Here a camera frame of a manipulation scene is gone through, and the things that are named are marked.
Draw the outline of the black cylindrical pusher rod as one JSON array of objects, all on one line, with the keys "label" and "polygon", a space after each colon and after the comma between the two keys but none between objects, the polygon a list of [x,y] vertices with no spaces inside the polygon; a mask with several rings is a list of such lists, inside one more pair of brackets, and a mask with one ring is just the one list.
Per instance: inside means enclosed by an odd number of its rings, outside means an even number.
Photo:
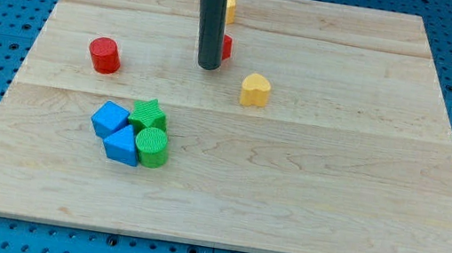
[{"label": "black cylindrical pusher rod", "polygon": [[200,0],[197,61],[201,68],[221,66],[227,0]]}]

